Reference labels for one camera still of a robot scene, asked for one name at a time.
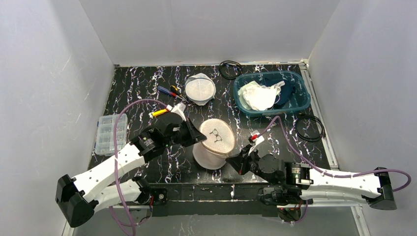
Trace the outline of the teal plastic bin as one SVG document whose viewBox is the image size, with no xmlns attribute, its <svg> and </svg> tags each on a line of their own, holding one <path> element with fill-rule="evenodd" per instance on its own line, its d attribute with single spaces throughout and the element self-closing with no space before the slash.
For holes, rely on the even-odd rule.
<svg viewBox="0 0 417 236">
<path fill-rule="evenodd" d="M 234 99 L 249 117 L 294 113 L 311 103 L 303 78 L 292 71 L 242 74 L 234 81 Z"/>
</svg>

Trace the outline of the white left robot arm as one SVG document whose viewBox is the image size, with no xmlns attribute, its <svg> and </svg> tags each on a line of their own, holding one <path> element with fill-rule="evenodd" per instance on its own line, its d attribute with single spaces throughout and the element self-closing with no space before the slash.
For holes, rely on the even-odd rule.
<svg viewBox="0 0 417 236">
<path fill-rule="evenodd" d="M 113 185 L 117 180 L 115 172 L 122 176 L 161 156 L 167 147 L 189 147 L 206 138 L 190 119 L 173 112 L 165 113 L 101 164 L 74 177 L 68 174 L 60 177 L 55 201 L 70 227 L 79 227 L 96 212 L 121 203 L 117 187 Z"/>
</svg>

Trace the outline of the blue handled screwdriver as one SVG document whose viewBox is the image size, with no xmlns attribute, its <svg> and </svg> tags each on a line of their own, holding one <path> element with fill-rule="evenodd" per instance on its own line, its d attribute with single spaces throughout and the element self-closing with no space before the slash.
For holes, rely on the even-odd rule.
<svg viewBox="0 0 417 236">
<path fill-rule="evenodd" d="M 176 97 L 176 95 L 170 91 L 170 88 L 165 88 L 165 87 L 162 87 L 162 86 L 158 86 L 158 87 L 157 87 L 157 90 L 158 90 L 159 92 L 165 93 L 165 94 L 170 95 L 170 96 L 172 96 L 172 97 L 179 98 L 179 97 Z"/>
</svg>

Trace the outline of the dark blue bra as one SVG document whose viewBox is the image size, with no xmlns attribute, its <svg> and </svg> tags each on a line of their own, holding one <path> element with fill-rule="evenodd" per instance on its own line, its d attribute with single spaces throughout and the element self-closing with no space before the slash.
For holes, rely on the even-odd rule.
<svg viewBox="0 0 417 236">
<path fill-rule="evenodd" d="M 267 108 L 267 110 L 279 109 L 290 100 L 295 93 L 295 83 L 282 78 L 264 78 L 261 82 L 262 86 L 272 87 L 274 85 L 280 85 L 281 91 L 276 95 L 273 106 Z"/>
</svg>

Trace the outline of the white mesh bag tan trim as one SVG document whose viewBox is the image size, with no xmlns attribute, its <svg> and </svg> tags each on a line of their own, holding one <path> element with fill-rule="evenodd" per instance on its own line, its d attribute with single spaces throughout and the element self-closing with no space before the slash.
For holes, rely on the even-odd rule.
<svg viewBox="0 0 417 236">
<path fill-rule="evenodd" d="M 206 139 L 193 146 L 195 161 L 208 170 L 222 168 L 236 145 L 231 126 L 221 119 L 211 118 L 200 125 L 199 131 Z"/>
</svg>

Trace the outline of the yellow handled screwdriver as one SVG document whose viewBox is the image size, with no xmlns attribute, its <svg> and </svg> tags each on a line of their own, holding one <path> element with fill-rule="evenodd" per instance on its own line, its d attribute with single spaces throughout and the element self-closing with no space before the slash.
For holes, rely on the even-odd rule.
<svg viewBox="0 0 417 236">
<path fill-rule="evenodd" d="M 160 115 L 162 115 L 162 114 L 164 114 L 164 113 L 167 113 L 167 112 L 169 112 L 169 110 L 168 110 L 168 109 L 162 109 L 162 110 L 158 110 L 158 111 L 150 112 L 150 113 L 149 113 L 149 117 L 150 117 L 150 118 L 155 118 L 155 117 L 160 116 Z"/>
</svg>

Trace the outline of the clear plastic screw box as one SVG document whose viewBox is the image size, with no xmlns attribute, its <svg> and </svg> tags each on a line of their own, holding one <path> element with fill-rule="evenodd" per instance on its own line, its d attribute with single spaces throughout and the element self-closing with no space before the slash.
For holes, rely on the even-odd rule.
<svg viewBox="0 0 417 236">
<path fill-rule="evenodd" d="M 112 156 L 115 153 L 114 126 L 119 114 L 101 116 L 97 123 L 97 134 L 94 153 L 101 156 Z M 116 143 L 117 149 L 121 150 L 127 141 L 128 118 L 123 114 L 117 122 Z"/>
</svg>

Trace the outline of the black orange handled screwdriver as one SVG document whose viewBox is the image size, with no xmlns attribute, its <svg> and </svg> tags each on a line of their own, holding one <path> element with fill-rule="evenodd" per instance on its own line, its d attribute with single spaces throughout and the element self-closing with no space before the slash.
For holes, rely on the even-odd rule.
<svg viewBox="0 0 417 236">
<path fill-rule="evenodd" d="M 183 97 L 183 95 L 181 94 L 180 90 L 176 86 L 170 85 L 170 91 L 172 93 L 174 93 L 176 95 L 176 97 L 179 97 L 181 100 L 187 102 L 187 100 Z"/>
</svg>

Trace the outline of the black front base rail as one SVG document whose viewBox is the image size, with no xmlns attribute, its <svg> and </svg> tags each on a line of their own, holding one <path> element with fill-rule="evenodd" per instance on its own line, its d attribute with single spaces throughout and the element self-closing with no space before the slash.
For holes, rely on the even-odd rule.
<svg viewBox="0 0 417 236">
<path fill-rule="evenodd" d="M 263 183 L 151 183 L 153 216 L 261 215 L 277 217 L 281 206 L 261 201 Z"/>
</svg>

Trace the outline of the white bra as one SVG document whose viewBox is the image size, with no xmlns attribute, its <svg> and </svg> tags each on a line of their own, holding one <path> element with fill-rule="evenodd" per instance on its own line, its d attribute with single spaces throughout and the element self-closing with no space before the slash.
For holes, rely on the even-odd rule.
<svg viewBox="0 0 417 236">
<path fill-rule="evenodd" d="M 265 87 L 252 81 L 238 90 L 238 100 L 247 110 L 265 111 L 273 106 L 275 97 L 280 91 L 280 85 Z"/>
</svg>

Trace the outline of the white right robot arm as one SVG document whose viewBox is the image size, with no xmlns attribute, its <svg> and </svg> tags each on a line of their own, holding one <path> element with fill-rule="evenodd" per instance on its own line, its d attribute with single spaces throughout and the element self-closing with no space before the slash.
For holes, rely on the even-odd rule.
<svg viewBox="0 0 417 236">
<path fill-rule="evenodd" d="M 272 154 L 260 157 L 257 151 L 228 157 L 239 175 L 252 172 L 268 182 L 259 190 L 265 205 L 311 204 L 314 199 L 344 200 L 368 204 L 373 209 L 396 210 L 389 174 L 384 168 L 376 173 L 356 176 L 340 171 L 314 169 L 308 164 L 285 162 Z"/>
</svg>

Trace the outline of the white mesh bag blue trim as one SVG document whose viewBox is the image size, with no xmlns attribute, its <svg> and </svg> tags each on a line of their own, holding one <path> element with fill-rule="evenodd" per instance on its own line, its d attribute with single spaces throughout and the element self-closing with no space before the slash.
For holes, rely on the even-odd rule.
<svg viewBox="0 0 417 236">
<path fill-rule="evenodd" d="M 196 105 L 204 106 L 214 99 L 216 87 L 210 77 L 204 73 L 199 73 L 186 79 L 184 92 L 188 100 Z"/>
</svg>

